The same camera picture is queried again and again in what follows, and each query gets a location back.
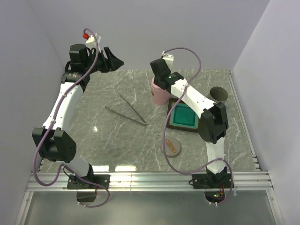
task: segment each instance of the tweezers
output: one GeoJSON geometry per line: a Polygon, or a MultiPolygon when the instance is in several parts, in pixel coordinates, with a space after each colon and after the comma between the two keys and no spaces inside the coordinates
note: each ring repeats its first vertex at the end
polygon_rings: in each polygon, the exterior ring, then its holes
{"type": "Polygon", "coordinates": [[[121,94],[119,94],[120,95],[120,97],[130,106],[130,108],[132,108],[132,110],[136,113],[136,115],[144,122],[144,123],[141,123],[141,122],[139,122],[139,121],[137,121],[137,120],[134,120],[134,119],[132,119],[132,118],[130,118],[130,117],[128,117],[128,116],[125,116],[125,115],[123,115],[123,114],[120,114],[120,113],[118,113],[118,112],[116,112],[116,111],[114,111],[114,110],[112,110],[111,108],[109,108],[109,107],[107,107],[107,106],[105,106],[105,109],[107,109],[108,111],[110,111],[111,113],[114,113],[114,114],[117,114],[117,115],[119,115],[119,116],[121,116],[121,117],[124,117],[124,118],[126,118],[126,119],[128,119],[128,120],[131,120],[131,121],[133,121],[133,122],[136,122],[136,123],[138,123],[138,124],[140,124],[141,126],[143,126],[143,127],[145,127],[145,126],[147,126],[148,124],[146,123],[146,121],[142,118],[142,116],[134,109],[134,107],[126,100],[126,98],[124,97],[124,96],[122,96],[121,94]]]}

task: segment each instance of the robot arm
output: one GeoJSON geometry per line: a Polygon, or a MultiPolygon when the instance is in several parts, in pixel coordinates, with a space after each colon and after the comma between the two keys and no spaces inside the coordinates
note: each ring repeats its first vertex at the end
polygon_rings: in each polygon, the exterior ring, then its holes
{"type": "MultiPolygon", "coordinates": [[[[69,54],[71,60],[66,64],[65,73],[61,77],[60,94],[42,128],[34,128],[32,132],[32,137],[36,146],[38,146],[44,136],[44,133],[49,128],[53,120],[53,115],[56,106],[61,99],[61,95],[64,94],[76,81],[78,81],[88,71],[93,63],[96,55],[96,41],[99,43],[101,39],[101,36],[97,33],[96,37],[97,40],[95,40],[93,36],[86,37],[87,41],[85,45],[75,44],[70,46],[69,54]]],[[[115,71],[122,65],[124,65],[124,62],[116,58],[108,47],[105,47],[104,51],[99,50],[97,62],[91,73],[96,71],[100,71],[102,73],[115,71]]],[[[68,135],[68,132],[75,107],[83,95],[89,81],[90,75],[87,75],[63,99],[55,124],[39,151],[42,158],[46,158],[53,162],[64,163],[78,176],[84,177],[86,180],[92,180],[92,167],[83,161],[76,153],[76,143],[68,135]]]]}
{"type": "MultiPolygon", "coordinates": [[[[161,59],[150,63],[155,75],[154,83],[169,93],[180,97],[184,88],[187,92],[182,98],[200,118],[199,135],[206,142],[208,161],[224,158],[224,137],[228,129],[228,120],[225,105],[214,103],[207,99],[177,72],[171,73],[173,56],[162,54],[161,59]]],[[[227,173],[223,161],[217,161],[207,166],[207,173],[215,182],[219,182],[227,173]]]]}

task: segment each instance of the gray marble tabletop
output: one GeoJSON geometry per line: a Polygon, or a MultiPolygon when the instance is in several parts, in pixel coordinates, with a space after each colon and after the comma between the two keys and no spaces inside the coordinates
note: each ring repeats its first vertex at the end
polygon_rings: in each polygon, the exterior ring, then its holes
{"type": "MultiPolygon", "coordinates": [[[[195,70],[178,70],[187,80],[195,70]]],[[[156,106],[151,100],[149,70],[120,70],[107,74],[94,73],[76,106],[69,135],[77,143],[77,153],[95,171],[168,171],[170,167],[160,150],[167,105],[156,106]],[[119,97],[134,106],[149,124],[146,127],[105,109],[105,105],[128,117],[140,120],[119,97]]],[[[226,102],[229,129],[225,137],[225,159],[234,170],[254,170],[252,153],[225,70],[204,70],[192,86],[207,95],[220,86],[229,93],[226,102]]],[[[207,162],[205,142],[197,133],[167,129],[166,137],[176,137],[182,152],[171,163],[179,170],[194,170],[207,162]]],[[[43,172],[57,171],[58,164],[45,161],[43,172]]]]}

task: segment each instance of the red connector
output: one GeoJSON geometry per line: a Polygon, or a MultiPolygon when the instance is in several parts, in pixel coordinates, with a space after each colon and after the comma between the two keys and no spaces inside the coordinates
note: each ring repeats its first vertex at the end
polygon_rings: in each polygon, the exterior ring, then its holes
{"type": "Polygon", "coordinates": [[[82,36],[84,39],[89,39],[89,37],[90,37],[88,33],[83,33],[82,36]]]}

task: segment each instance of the white enclosure wall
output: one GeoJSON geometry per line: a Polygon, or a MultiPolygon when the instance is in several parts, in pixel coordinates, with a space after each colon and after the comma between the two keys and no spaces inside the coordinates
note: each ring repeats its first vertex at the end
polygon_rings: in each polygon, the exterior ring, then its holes
{"type": "Polygon", "coordinates": [[[263,169],[287,225],[300,223],[300,1],[271,0],[233,70],[263,169]]]}
{"type": "MultiPolygon", "coordinates": [[[[204,69],[233,69],[269,1],[29,0],[63,63],[89,27],[125,62],[122,69],[149,69],[178,46],[199,53],[204,69]]],[[[175,57],[175,68],[198,66],[188,52],[175,57]]]]}
{"type": "Polygon", "coordinates": [[[0,224],[14,224],[63,66],[25,0],[0,0],[0,224]]]}

